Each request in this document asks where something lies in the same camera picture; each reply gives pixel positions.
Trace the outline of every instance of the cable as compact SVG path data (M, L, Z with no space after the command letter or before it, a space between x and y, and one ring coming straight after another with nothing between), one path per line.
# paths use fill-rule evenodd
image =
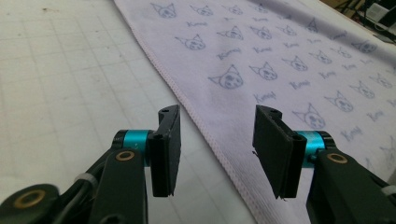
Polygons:
M384 28L381 28L381 27L380 27L381 29L379 29L379 28L378 28L378 25L377 25L376 23L374 24L374 28L375 28L377 31L381 31L381 32L382 32L382 31L387 31L387 29L384 29Z
M89 192L90 188L91 188L90 183L85 182L79 189L76 196L70 201L70 203L66 205L64 210L55 218L53 224L63 224L67 220L67 217L70 215L70 213L77 207L77 205L80 205L84 201L83 199Z
M93 167L90 173L100 181L100 175L103 172L104 167L105 162L102 161L97 166ZM70 188L61 196L62 204L68 204L78 193L78 190L81 188L83 183L85 183L84 180L77 180L72 186L70 186Z
M368 172L368 175L372 178L372 180L381 188L385 188L387 186L389 186L389 184L387 182L385 182L384 180L382 180L381 178L379 178L378 176L376 176L375 174L373 174L372 172L370 172L369 170L366 170ZM396 196L395 195L389 195L388 199L390 200L391 203L393 203L393 205L396 206Z

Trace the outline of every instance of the cloth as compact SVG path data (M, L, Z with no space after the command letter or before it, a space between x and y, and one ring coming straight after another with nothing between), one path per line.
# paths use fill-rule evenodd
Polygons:
M312 170L297 199L275 199L252 153L255 105L280 110L293 130L328 132L384 179L393 173L393 46L299 1L115 2L259 223L308 223Z

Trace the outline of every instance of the white cable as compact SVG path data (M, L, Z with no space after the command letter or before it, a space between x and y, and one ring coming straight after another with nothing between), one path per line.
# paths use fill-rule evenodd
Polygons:
M96 180L95 176L88 174L88 173L82 173L82 174L76 176L75 182L80 179L87 180L88 182L90 182L93 192L96 192L99 184L98 184L98 181Z
M381 189L381 191L385 194L385 196L390 196L392 194L396 194L396 186L389 185Z

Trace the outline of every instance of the cat face print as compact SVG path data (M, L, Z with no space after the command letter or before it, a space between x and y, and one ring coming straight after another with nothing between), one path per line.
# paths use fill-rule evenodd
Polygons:
M250 66L251 70L256 74L260 75L262 78L266 80L275 80L277 79L277 73L273 70L269 63L265 63L263 67L253 67Z
M307 26L305 26L305 29L314 34L318 32L318 27L317 27L317 23L315 22L315 18L311 22L309 22Z
M362 43L354 43L352 44L353 47L358 49L362 53L371 53L376 50L377 45L370 43L368 40Z
M393 136L390 136L390 147L380 147L387 158L388 168L391 169L395 163L396 141Z
M364 85L361 81L359 81L359 87L349 86L353 90L357 91L361 95L365 96L367 99L374 99L375 94L371 91L366 85Z
M260 13L267 13L268 10L262 4L259 4L257 7L253 7L256 11Z
M229 10L231 13L233 13L235 15L242 15L243 14L242 9L239 8L237 5L235 5L233 7L225 7L225 6L223 6L223 7L227 8L227 10Z
M316 59L318 59L320 62L329 64L332 63L332 60L326 56L321 50L319 51L319 54L313 54L309 53L310 55L314 56Z
M290 36L297 35L297 33L295 33L293 29L291 29L289 26L286 26L286 28L277 27L277 29L281 30L286 35L290 35Z
M293 114L295 114L300 120L305 122L313 130L320 130L326 126L324 118L320 116L318 111L311 104L309 104L307 112L293 111Z
M387 89L393 87L393 85L386 78L382 77L381 74L379 73L378 73L378 77L370 77L370 79L374 80L376 83Z
M244 84L244 80L239 76L239 72L234 65L231 65L224 75L220 77L210 77L209 79L227 90L236 89Z
M271 36L271 34L270 34L270 31L269 31L267 28L265 28L265 27L262 27L261 29L257 29L257 28L254 28L254 27L251 27L251 26L250 26L250 29L251 29L257 36L259 36L261 39L271 39L271 38L272 38L272 36Z
M344 58L352 58L352 55L350 55L346 50L340 47L340 49L332 49Z
M291 60L287 60L287 59L282 59L283 62L289 64L291 67L293 67L295 70L303 72L308 70L308 66L306 66L305 63L303 63L303 61L301 61L301 59L299 57L295 57L293 61Z
M244 37L242 37L241 31L236 26L230 31L223 31L223 32L220 32L218 34L219 35L224 35L224 36L227 36L227 37L230 37L230 38L233 38L233 39L240 39L240 40L244 39Z
M193 7L191 6L191 8L198 12L198 14L200 14L201 16L213 16L213 12L212 10L210 10L210 8L208 6L205 7Z
M158 12L158 14L164 19L172 19L172 18L175 18L177 15L173 4L171 4L167 7L161 7L161 6L152 4L152 3L151 3L151 5Z
M340 91L337 92L337 97L324 97L329 100L333 105L336 105L340 110L344 112L351 112L353 110L353 105L350 103Z
M198 50L198 49L204 49L205 48L205 43L201 39L199 35L196 35L195 38L193 39L184 39L181 37L175 37L178 39L184 46L186 46L187 49L191 50Z
M393 71L387 70L387 72L396 75L396 66L393 67Z

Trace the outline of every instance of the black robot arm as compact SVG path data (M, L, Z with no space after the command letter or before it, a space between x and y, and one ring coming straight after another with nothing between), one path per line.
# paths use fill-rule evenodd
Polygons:
M159 128L121 130L111 148L62 195L34 185L0 206L0 223L148 223L144 167L151 168L154 197L173 195L180 160L179 106L159 111Z
M276 198L295 198L302 167L315 169L311 223L396 223L396 187L341 152L328 133L295 132L280 111L257 105L253 146Z

